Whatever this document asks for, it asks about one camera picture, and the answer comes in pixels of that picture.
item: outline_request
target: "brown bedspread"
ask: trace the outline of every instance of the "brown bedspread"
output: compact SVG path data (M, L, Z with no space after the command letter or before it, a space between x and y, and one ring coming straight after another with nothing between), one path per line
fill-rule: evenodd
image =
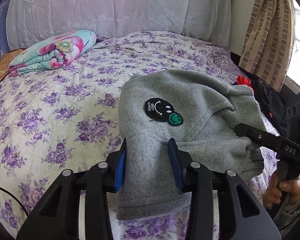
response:
M13 50L0 60L0 82L9 74L9 63L23 51L24 49Z

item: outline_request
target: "curtain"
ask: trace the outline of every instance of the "curtain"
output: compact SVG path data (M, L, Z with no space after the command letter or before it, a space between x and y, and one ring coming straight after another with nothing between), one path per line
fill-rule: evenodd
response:
M294 17L291 0L255 0L239 66L280 92L289 66Z

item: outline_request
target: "black cable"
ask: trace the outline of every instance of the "black cable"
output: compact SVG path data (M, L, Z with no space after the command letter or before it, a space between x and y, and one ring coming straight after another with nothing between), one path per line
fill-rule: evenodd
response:
M7 193L8 195L10 195L11 197L13 197L21 206L21 208L23 209L23 211L25 212L26 216L28 217L28 212L26 210L26 208L24 207L24 205L13 195L11 194L8 190L5 190L4 188L0 187L0 190L3 191L4 193Z
M282 231L282 230L284 230L284 229L286 229L288 226L290 226L298 217L300 216L300 213L288 224L288 225L286 225L285 227L283 227L283 228L281 228L281 229L279 229L279 231Z

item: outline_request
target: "smiley face patch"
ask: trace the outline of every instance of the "smiley face patch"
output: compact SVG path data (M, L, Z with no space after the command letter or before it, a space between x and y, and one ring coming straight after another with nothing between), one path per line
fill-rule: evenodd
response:
M183 118L174 111L173 106L161 99L151 98L145 102L146 115L158 122L168 122L172 126L179 126L183 123Z

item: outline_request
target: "hand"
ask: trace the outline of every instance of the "hand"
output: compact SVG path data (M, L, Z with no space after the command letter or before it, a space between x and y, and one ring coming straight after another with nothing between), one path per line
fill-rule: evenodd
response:
M300 177L297 180L286 180L278 184L278 176L274 172L269 180L269 186L266 190L266 195L263 199L263 206L270 208L272 204L280 204L281 191L290 192L291 197L288 202L289 205L293 205L300 200Z

